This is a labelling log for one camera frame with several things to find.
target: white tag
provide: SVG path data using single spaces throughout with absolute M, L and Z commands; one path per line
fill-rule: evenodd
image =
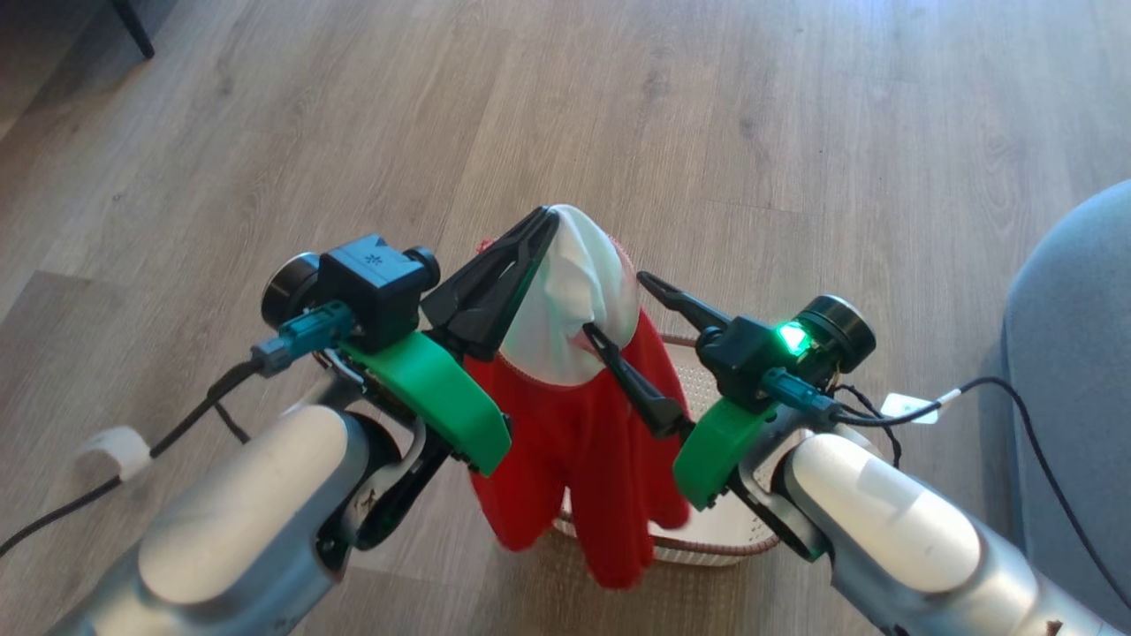
M 931 402 L 927 399 L 920 399 L 909 395 L 890 393 L 888 394 L 888 398 L 883 401 L 883 406 L 880 407 L 880 413 L 882 413 L 884 418 L 901 418 L 912 411 L 918 411 L 930 404 Z M 912 422 L 916 424 L 933 424 L 938 421 L 939 411 L 931 411 L 925 415 L 912 420 Z
M 101 450 L 110 455 L 120 467 L 119 476 L 128 481 L 149 465 L 149 445 L 141 439 L 138 431 L 129 427 L 114 427 L 104 430 L 87 440 L 79 455 Z

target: black cable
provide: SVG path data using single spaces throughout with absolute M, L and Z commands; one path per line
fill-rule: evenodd
M 228 369 L 227 372 L 224 373 L 221 377 L 221 379 L 216 381 L 216 384 L 214 384 L 211 387 L 208 388 L 208 393 L 205 396 L 205 399 L 200 404 L 198 404 L 196 409 L 190 411 L 189 414 L 185 415 L 184 419 L 181 420 L 181 422 L 176 424 L 176 427 L 174 427 L 172 431 L 169 432 L 169 435 L 163 437 L 161 441 L 155 444 L 154 447 L 149 449 L 149 457 L 156 459 L 162 453 L 169 450 L 169 447 L 172 446 L 178 439 L 180 439 L 181 436 L 188 432 L 188 430 L 192 428 L 192 426 L 196 424 L 197 421 L 199 421 L 200 418 L 205 413 L 207 413 L 209 409 L 217 406 L 222 397 L 231 393 L 232 389 L 234 389 L 235 387 L 240 386 L 240 384 L 243 383 L 243 380 L 256 375 L 256 372 L 259 371 L 261 368 L 262 368 L 261 361 L 248 360 Z M 50 513 L 35 519 L 34 522 L 27 524 L 18 532 L 16 532 L 16 534 L 11 535 L 7 541 L 5 541 L 3 544 L 0 544 L 0 558 L 3 558 L 3 556 L 7 555 L 9 550 L 15 548 L 20 541 L 35 534 L 40 530 L 43 530 L 48 525 L 51 525 L 52 523 L 66 517 L 67 515 L 84 508 L 88 504 L 96 501 L 97 499 L 102 498 L 104 495 L 106 495 L 107 492 L 118 488 L 121 484 L 122 484 L 121 476 L 114 475 L 113 478 L 106 480 L 103 484 L 98 485 L 97 488 L 87 492 L 86 495 L 83 495 L 78 499 L 75 499 L 70 504 L 60 506 L 59 508 L 55 508 L 54 510 L 51 510 Z
M 836 395 L 836 393 L 839 392 L 839 390 L 847 390 L 848 393 L 853 394 L 853 396 L 855 396 L 856 399 L 864 406 L 864 409 L 867 409 L 867 411 L 872 415 L 874 415 L 875 418 L 879 418 L 879 419 L 883 419 L 883 414 L 880 413 L 880 410 L 877 409 L 875 405 L 872 404 L 872 401 L 869 399 L 867 396 L 864 395 L 864 393 L 861 392 L 860 389 L 857 389 L 856 387 L 854 387 L 852 385 L 837 385 L 837 386 L 830 388 L 829 392 L 828 392 L 828 394 L 829 395 Z M 863 413 L 861 413 L 860 411 L 856 411 L 854 409 L 851 410 L 851 412 L 854 415 L 858 416 L 858 418 L 865 418 L 865 419 L 867 418 L 867 415 L 864 415 Z M 881 427 L 881 428 L 883 429 L 883 435 L 887 436 L 888 441 L 891 442 L 891 465 L 895 469 L 898 470 L 899 469 L 899 461 L 904 456 L 904 445 L 899 444 L 899 440 L 896 438 L 896 431 L 891 430 L 891 426 Z
M 251 436 L 248 435 L 247 431 L 241 429 L 240 424 L 235 423 L 235 420 L 232 419 L 232 414 L 228 413 L 227 409 L 224 409 L 224 405 L 221 404 L 219 402 L 216 403 L 216 414 L 219 415 L 219 419 L 224 421 L 224 426 L 227 427 L 227 430 L 232 431 L 232 435 L 235 436 L 235 439 L 240 440 L 240 444 L 247 444 L 251 441 Z
M 961 395 L 970 390 L 972 388 L 982 385 L 994 385 L 1000 387 L 1002 390 L 1009 394 L 1009 397 L 1012 398 L 1013 404 L 1017 405 L 1017 410 L 1021 414 L 1021 427 L 1025 429 L 1025 436 L 1029 439 L 1029 445 L 1033 447 L 1033 454 L 1037 457 L 1037 464 L 1041 465 L 1041 472 L 1044 473 L 1045 479 L 1048 480 L 1048 485 L 1052 487 L 1053 495 L 1056 496 L 1056 501 L 1060 504 L 1061 509 L 1064 510 L 1064 516 L 1068 517 L 1069 524 L 1072 525 L 1072 530 L 1076 531 L 1077 538 L 1080 539 L 1080 543 L 1083 544 L 1085 551 L 1088 552 L 1088 557 L 1091 559 L 1091 562 L 1096 566 L 1096 569 L 1099 570 L 1099 574 L 1103 575 L 1104 581 L 1106 581 L 1107 584 L 1111 585 L 1112 591 L 1115 592 L 1115 595 L 1120 598 L 1120 601 L 1123 601 L 1123 604 L 1129 610 L 1131 610 L 1131 595 L 1129 595 L 1123 590 L 1123 587 L 1120 586 L 1119 582 L 1115 581 L 1115 577 L 1112 575 L 1111 570 L 1108 570 L 1107 566 L 1104 565 L 1103 559 L 1099 558 L 1099 555 L 1096 551 L 1096 547 L 1091 544 L 1091 540 L 1088 539 L 1087 533 L 1083 532 L 1083 526 L 1081 526 L 1080 521 L 1076 518 L 1076 513 L 1072 512 L 1072 506 L 1069 505 L 1068 498 L 1064 496 L 1064 491 L 1061 490 L 1060 483 L 1056 481 L 1056 476 L 1053 475 L 1053 470 L 1052 467 L 1048 466 L 1048 459 L 1045 458 L 1045 454 L 1041 449 L 1041 442 L 1037 441 L 1037 433 L 1033 430 L 1033 420 L 1029 418 L 1029 409 L 1025 405 L 1025 401 L 1021 399 L 1020 394 L 1018 394 L 1017 389 L 1015 389 L 1013 386 L 1010 385 L 1008 381 L 991 376 L 976 378 L 966 383 L 965 385 L 958 387 L 957 395 Z M 947 397 L 946 399 L 943 398 L 940 399 L 947 402 L 955 397 L 955 394 L 948 394 L 948 395 L 950 397 Z M 910 422 L 912 420 L 921 418 L 927 413 L 931 413 L 932 411 L 938 411 L 939 409 L 942 407 L 943 402 L 936 399 L 917 411 L 907 413 L 905 415 L 900 415 L 899 418 L 872 420 L 852 415 L 837 415 L 834 419 L 838 422 L 844 422 L 846 424 L 852 424 L 852 426 L 893 427 L 896 424 L 904 424 Z

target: red cloth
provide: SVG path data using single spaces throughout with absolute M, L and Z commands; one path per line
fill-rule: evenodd
M 641 310 L 621 355 L 687 410 L 680 379 Z M 648 519 L 674 528 L 690 509 L 672 476 L 676 438 L 657 440 L 607 370 L 578 387 L 533 380 L 497 356 L 467 372 L 513 422 L 513 444 L 491 478 L 472 485 L 499 541 L 524 550 L 550 528 L 570 489 L 573 525 L 594 578 L 630 587 L 651 562 Z

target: green light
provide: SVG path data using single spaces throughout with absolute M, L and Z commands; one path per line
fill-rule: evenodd
M 786 323 L 778 327 L 777 332 L 778 335 L 782 336 L 782 342 L 785 343 L 785 347 L 789 350 L 789 353 L 801 355 L 809 349 L 809 334 L 801 328 L 801 325 L 796 323 Z

